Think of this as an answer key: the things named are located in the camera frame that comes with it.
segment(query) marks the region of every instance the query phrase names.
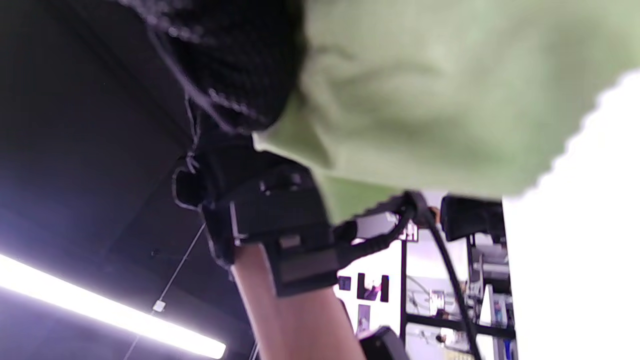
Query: black ceiling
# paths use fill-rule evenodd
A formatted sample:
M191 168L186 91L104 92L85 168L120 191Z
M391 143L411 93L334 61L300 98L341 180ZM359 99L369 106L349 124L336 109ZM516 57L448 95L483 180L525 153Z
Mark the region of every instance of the black ceiling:
M200 228L171 198L190 145L181 89L109 1L1 1L0 47L0 254L150 311ZM158 316L248 357L244 307L203 238L164 300ZM0 304L1 359L121 360L135 339L8 291ZM192 358L146 339L129 357Z

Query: cord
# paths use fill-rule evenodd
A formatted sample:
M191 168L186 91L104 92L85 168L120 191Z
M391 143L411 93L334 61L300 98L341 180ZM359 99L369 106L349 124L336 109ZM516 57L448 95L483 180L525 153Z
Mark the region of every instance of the cord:
M456 276L456 272L453 268L453 263L451 262L451 258L449 257L449 252L447 251L447 247L440 236L440 231L435 223L435 219L431 213L424 214L425 220L427 220L427 225L429 226L429 231L433 235L436 244L438 245L438 250L440 251L440 255L442 256L442 260L444 261L444 265L447 268L447 273L449 274L449 281L451 281L451 286L453 286L453 292L456 296L456 302L458 303L458 307L460 308L460 315L462 316L462 324L464 326L464 330L467 333L467 339L469 341L469 350L471 354L474 356L476 360L482 360L480 356L480 349L478 348L478 344L476 341L477 331L475 325L471 322L471 318L469 318L469 313L464 311L463 307L466 304L465 298L462 295L462 289L460 288L460 282L458 281L458 276Z
M196 236L191 241L191 245L189 245L189 248L184 253L184 256L182 257L182 260L180 260L180 263L178 264L178 267L175 268L175 271L173 272L173 275L171 276L171 279L169 279L169 281L167 282L166 286L164 287L164 290L162 291L162 294L160 294L160 297L158 298L158 301L162 301L164 299L164 296L166 295L167 291L169 291L169 288L171 288L171 285L173 284L173 280L175 280L175 277L178 275L178 272L180 271L180 269L184 265L184 262L189 257L189 254L191 253L191 250L193 249L193 246L196 244L196 241L198 241L198 239L200 238L200 235L202 234L202 231L204 231L204 227L205 227L205 224L202 224L202 226L200 227L200 230L198 231ZM157 312L156 310L151 310L149 315L154 316L156 314L156 312ZM133 353L133 349L136 348L136 345L138 344L139 340L140 340L140 335L136 335L136 338L131 343L131 346L127 350L127 353L124 355L122 360L129 360L129 357L131 356L131 353Z
M251 349L251 354L249 354L249 360L255 360L258 356L258 341L256 340L253 343L253 349Z
M351 264L356 259L363 258L365 256L374 254L378 251L384 250L391 245L391 243L398 239L398 236L404 231L409 221L414 218L416 209L414 204L407 204L400 213L400 220L396 226L384 235L378 235L363 243L357 245L351 245L349 243L343 243L341 249L338 251L340 266Z

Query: forearm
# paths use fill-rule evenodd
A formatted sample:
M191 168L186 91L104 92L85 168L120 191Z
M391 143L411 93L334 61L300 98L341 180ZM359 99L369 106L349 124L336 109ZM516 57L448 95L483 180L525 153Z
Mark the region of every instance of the forearm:
M331 288L278 298L262 249L239 249L232 267L263 360L365 360Z

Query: ceiling light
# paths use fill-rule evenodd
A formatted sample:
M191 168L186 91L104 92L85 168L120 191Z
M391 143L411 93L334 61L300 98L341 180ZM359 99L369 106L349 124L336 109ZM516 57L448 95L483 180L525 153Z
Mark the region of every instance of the ceiling light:
M0 286L181 349L219 359L226 346L0 255Z

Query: black cable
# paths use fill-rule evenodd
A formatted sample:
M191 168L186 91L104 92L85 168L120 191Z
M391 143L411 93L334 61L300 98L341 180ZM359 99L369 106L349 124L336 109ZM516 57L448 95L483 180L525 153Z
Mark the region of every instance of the black cable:
M462 295L462 289L460 288L460 282L458 281L458 276L456 276L456 272L453 268L453 264L451 262L451 258L449 257L449 252L447 251L447 247L440 236L440 231L436 226L435 219L431 213L425 213L424 219L427 220L429 231L433 235L433 239L436 241L438 245L438 250L440 251L440 255L442 256L442 260L444 261L444 265L447 268L447 273L449 274L449 281L451 281L451 285L453 286L453 292L456 295L456 302L458 303L458 307L460 308L460 315L462 316L462 324L464 326L464 330L467 333L467 340L469 341L469 350L471 355L474 356L476 360L482 360L480 356L480 349L478 348L478 344L476 342L477 331L476 326L469 318L469 313L465 309L465 298Z
M409 221L415 217L416 208L414 204L407 204L400 211L400 219L396 226L387 234L378 235L363 243L351 245L349 243L340 244L338 257L340 266L344 268L357 259L374 254L384 250L398 239L398 236L404 231Z

